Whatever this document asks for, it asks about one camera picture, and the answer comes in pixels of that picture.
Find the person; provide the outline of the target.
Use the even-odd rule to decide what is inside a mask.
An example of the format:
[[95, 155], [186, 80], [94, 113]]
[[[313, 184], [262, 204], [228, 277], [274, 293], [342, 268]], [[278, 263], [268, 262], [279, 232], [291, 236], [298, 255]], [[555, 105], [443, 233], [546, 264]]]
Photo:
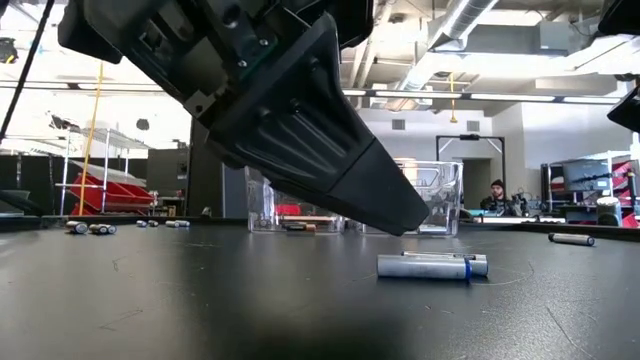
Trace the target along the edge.
[[490, 186], [491, 194], [480, 202], [480, 208], [499, 216], [517, 216], [520, 212], [516, 203], [507, 199], [504, 183], [496, 179]]

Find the red equipment rack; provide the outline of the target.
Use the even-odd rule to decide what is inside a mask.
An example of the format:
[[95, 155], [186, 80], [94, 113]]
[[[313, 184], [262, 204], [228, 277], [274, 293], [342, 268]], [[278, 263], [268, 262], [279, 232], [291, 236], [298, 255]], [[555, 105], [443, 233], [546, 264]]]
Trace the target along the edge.
[[640, 166], [637, 160], [612, 165], [613, 193], [621, 206], [621, 226], [640, 227]]

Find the computer monitor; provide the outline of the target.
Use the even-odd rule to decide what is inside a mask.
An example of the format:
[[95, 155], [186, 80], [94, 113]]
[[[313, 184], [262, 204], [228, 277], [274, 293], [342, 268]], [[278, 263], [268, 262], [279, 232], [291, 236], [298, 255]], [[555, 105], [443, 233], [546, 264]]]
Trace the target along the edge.
[[612, 188], [607, 160], [575, 159], [561, 163], [567, 191], [605, 191]]

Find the clear plastic bin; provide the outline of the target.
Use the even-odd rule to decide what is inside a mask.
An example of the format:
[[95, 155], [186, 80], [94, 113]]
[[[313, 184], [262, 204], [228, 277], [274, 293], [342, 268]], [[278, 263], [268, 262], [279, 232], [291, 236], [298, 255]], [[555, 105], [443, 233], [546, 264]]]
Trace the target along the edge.
[[321, 234], [343, 233], [345, 218], [329, 210], [274, 189], [257, 170], [245, 168], [248, 228], [251, 232], [287, 232], [287, 222], [306, 222]]
[[358, 184], [343, 191], [358, 206], [366, 228], [396, 236], [457, 233], [463, 166], [458, 162], [396, 158], [358, 166]]

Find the black partition panel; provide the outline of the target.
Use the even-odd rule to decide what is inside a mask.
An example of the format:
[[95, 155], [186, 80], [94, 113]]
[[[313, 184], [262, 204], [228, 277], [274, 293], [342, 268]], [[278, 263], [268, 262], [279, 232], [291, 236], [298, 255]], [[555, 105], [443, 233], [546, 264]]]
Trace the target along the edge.
[[193, 119], [190, 130], [187, 215], [199, 216], [205, 209], [213, 218], [248, 218], [244, 169], [226, 166], [208, 145], [207, 130]]

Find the long ceiling light strip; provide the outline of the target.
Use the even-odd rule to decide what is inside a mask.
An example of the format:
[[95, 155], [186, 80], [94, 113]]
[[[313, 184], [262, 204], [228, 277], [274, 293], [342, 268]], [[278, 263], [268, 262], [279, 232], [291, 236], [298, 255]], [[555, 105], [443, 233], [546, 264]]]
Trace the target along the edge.
[[469, 98], [479, 101], [554, 102], [556, 97], [549, 95], [473, 93], [469, 95]]

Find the black metal gantry frame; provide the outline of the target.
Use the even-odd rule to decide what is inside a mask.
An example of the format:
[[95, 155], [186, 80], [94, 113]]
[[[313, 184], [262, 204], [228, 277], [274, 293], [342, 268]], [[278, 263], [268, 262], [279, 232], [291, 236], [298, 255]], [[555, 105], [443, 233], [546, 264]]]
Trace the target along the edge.
[[501, 180], [507, 184], [506, 140], [500, 136], [479, 134], [437, 135], [436, 160], [458, 161], [463, 164], [463, 205], [478, 209], [481, 201], [490, 196], [491, 183]]

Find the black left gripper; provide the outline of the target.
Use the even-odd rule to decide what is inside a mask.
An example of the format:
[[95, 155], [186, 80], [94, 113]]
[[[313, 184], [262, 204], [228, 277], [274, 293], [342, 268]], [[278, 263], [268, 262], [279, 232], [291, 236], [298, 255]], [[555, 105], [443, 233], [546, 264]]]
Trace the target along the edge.
[[208, 128], [288, 120], [359, 128], [340, 52], [371, 33], [373, 0], [69, 0], [59, 43], [127, 59]]

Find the white round canister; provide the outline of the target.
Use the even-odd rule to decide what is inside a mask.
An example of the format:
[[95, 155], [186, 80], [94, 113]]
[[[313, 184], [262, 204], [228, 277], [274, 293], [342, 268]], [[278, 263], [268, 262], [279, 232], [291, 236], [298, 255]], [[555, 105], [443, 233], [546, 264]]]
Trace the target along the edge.
[[622, 209], [618, 198], [601, 197], [596, 201], [597, 224], [603, 226], [622, 226]]

